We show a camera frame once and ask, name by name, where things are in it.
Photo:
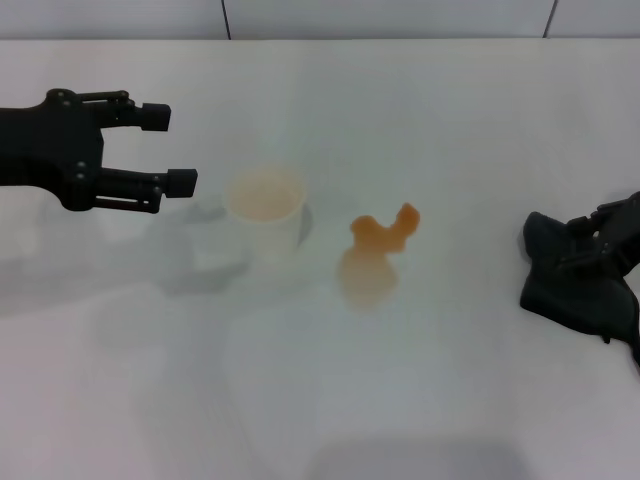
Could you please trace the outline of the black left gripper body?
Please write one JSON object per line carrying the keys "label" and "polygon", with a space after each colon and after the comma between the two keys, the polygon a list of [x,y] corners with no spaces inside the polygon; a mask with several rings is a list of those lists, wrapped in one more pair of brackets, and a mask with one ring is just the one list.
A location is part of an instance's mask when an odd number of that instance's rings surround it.
{"label": "black left gripper body", "polygon": [[95,206],[104,140],[96,98],[53,89],[38,105],[1,110],[1,184],[46,190],[70,211]]}

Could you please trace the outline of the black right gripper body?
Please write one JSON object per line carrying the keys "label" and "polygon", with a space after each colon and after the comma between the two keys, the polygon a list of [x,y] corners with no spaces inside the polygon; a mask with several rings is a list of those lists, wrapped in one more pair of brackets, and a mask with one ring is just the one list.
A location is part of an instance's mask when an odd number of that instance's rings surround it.
{"label": "black right gripper body", "polygon": [[639,193],[611,203],[603,226],[603,251],[620,276],[639,264]]}

